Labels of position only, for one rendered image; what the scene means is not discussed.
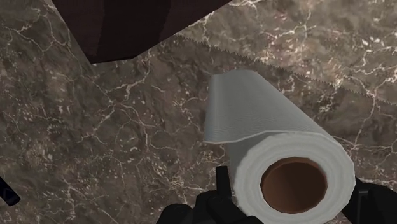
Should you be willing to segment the black rectangular object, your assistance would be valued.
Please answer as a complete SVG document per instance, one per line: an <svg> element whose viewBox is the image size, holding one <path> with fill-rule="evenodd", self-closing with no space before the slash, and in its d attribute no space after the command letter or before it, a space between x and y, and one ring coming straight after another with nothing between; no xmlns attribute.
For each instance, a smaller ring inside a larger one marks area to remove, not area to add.
<svg viewBox="0 0 397 224"><path fill-rule="evenodd" d="M14 206L20 202L20 196L0 177L0 197L9 206Z"/></svg>

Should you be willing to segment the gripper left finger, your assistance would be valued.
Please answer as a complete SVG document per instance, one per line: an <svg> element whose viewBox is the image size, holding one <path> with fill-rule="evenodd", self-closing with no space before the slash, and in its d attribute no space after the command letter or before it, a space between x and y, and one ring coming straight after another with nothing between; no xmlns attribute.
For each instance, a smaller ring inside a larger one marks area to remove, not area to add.
<svg viewBox="0 0 397 224"><path fill-rule="evenodd" d="M216 189L197 195L195 205L170 204L156 224L264 224L255 216L243 213L232 202L227 166L216 168Z"/></svg>

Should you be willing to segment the white paper towel roll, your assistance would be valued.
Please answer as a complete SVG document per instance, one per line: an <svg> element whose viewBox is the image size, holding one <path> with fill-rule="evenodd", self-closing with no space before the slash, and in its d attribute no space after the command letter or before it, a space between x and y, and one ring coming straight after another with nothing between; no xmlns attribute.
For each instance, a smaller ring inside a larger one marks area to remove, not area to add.
<svg viewBox="0 0 397 224"><path fill-rule="evenodd" d="M343 146L254 71L212 76L204 141L226 145L237 203L264 224L325 224L355 187Z"/></svg>

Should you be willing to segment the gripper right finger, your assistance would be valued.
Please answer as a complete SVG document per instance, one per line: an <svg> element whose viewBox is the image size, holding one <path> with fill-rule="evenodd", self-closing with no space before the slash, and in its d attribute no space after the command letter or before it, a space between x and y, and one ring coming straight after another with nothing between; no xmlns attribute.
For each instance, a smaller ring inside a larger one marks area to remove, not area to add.
<svg viewBox="0 0 397 224"><path fill-rule="evenodd" d="M356 178L351 198L342 213L351 224L397 224L397 192Z"/></svg>

